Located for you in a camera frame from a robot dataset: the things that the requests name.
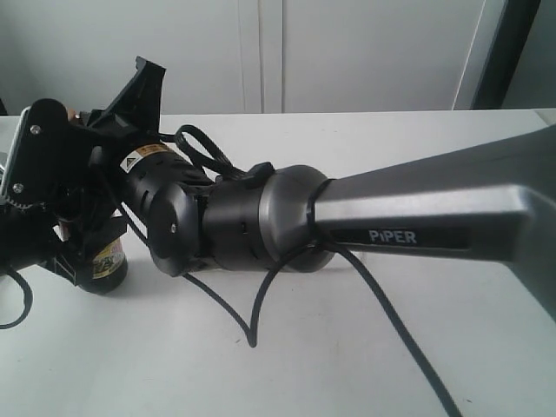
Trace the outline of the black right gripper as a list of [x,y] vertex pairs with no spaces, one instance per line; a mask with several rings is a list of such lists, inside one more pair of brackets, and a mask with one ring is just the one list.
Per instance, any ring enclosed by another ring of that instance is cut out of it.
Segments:
[[91,191],[93,150],[116,145],[116,135],[103,133],[100,128],[118,119],[140,131],[157,132],[165,73],[162,66],[137,56],[133,77],[106,109],[93,109],[85,125],[70,122],[66,108],[57,100],[34,102],[23,127],[11,178],[24,186],[21,194],[14,194],[15,201],[30,207],[51,205],[63,199],[62,190]]

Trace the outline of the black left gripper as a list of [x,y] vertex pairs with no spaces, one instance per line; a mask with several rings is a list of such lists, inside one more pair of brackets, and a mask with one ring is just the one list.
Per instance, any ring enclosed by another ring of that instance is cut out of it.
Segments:
[[77,286],[87,279],[83,255],[97,255],[127,231],[122,216],[85,212],[80,217],[81,252],[55,231],[56,219],[42,209],[1,207],[1,274],[38,265]]

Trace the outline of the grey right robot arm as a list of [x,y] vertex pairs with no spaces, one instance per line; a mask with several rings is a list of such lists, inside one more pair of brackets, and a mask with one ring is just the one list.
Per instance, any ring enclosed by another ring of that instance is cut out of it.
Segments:
[[235,167],[193,125],[160,131],[162,66],[142,57],[105,109],[68,119],[41,99],[1,166],[1,270],[39,265],[90,292],[127,206],[171,276],[219,268],[310,273],[336,250],[505,264],[555,312],[555,128],[340,179]]

